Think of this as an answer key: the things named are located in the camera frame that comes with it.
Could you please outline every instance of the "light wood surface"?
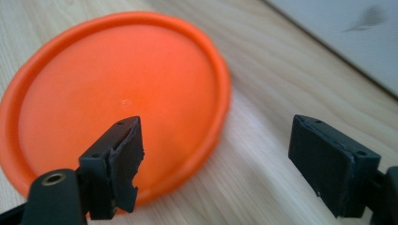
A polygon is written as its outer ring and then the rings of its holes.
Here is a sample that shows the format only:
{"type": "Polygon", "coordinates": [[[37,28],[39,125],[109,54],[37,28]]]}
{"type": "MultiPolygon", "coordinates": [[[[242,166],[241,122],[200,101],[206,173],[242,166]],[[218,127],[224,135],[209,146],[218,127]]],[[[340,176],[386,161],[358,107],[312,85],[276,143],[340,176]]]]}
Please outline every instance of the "light wood surface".
{"type": "MultiPolygon", "coordinates": [[[[151,10],[207,33],[231,72],[220,143],[203,169],[131,215],[90,224],[369,224],[335,218],[287,157],[294,114],[309,115],[398,165],[398,102],[257,0],[0,0],[0,94],[19,67],[73,25],[119,11],[151,10]]],[[[24,198],[0,172],[0,213],[24,198]]]]}

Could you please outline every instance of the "wooden table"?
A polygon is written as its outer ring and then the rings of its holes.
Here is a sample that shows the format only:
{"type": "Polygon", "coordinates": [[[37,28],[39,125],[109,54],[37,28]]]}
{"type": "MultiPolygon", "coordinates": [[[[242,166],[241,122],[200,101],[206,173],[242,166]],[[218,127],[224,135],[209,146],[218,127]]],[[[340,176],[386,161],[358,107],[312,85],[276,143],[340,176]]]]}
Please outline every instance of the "wooden table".
{"type": "MultiPolygon", "coordinates": [[[[287,157],[294,114],[333,125],[398,164],[398,101],[256,0],[0,1],[0,95],[44,43],[119,11],[153,10],[193,23],[228,63],[232,104],[214,154],[170,195],[112,224],[368,224],[335,218],[287,157]]],[[[0,172],[0,212],[24,198],[0,172]]],[[[109,224],[111,221],[90,221],[109,224]]]]}

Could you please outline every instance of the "orange frisbee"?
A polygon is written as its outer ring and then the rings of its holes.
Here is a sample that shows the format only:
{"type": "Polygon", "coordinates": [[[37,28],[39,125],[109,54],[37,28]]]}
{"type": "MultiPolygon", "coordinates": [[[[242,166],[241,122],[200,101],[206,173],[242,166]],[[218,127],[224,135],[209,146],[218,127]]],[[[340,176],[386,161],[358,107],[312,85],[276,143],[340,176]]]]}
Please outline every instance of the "orange frisbee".
{"type": "Polygon", "coordinates": [[[0,163],[27,196],[43,173],[77,169],[114,122],[141,116],[137,205],[192,176],[215,147],[230,101],[225,63],[180,19],[128,12],[77,25],[17,72],[0,106],[0,163]]]}

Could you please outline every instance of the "wood grain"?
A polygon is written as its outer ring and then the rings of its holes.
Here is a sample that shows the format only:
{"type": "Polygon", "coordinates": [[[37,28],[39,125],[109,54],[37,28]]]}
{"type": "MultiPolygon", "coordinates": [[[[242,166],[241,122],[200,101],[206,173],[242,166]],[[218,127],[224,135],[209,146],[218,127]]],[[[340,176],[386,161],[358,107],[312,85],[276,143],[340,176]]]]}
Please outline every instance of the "wood grain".
{"type": "MultiPolygon", "coordinates": [[[[261,1],[0,0],[0,95],[18,68],[75,24],[154,10],[207,33],[230,68],[220,143],[175,192],[132,215],[90,224],[368,224],[334,218],[287,158],[294,114],[319,118],[398,164],[398,102],[261,1]]],[[[0,213],[24,199],[0,172],[0,213]]]]}

